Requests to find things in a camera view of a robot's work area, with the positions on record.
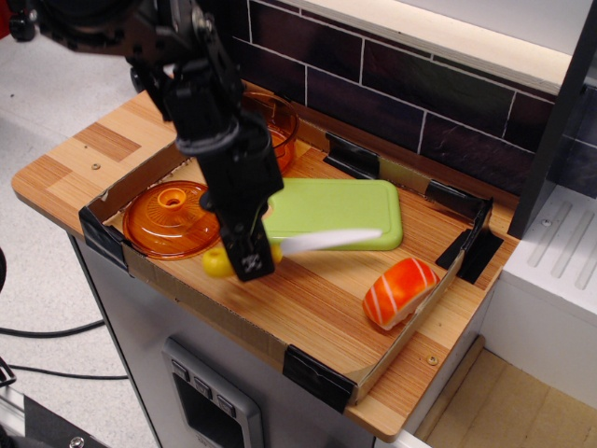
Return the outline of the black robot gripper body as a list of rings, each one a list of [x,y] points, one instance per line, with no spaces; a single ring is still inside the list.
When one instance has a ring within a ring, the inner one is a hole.
[[[128,61],[174,124],[177,145],[198,160],[209,187],[203,203],[221,214],[262,215],[283,186],[264,119],[243,108],[239,68],[212,14],[195,1],[145,1],[153,42]]]

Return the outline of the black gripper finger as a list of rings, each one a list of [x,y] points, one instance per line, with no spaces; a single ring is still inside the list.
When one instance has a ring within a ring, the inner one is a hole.
[[[243,282],[275,271],[262,221],[268,199],[268,194],[259,192],[212,189],[212,205],[229,261],[236,276]]]

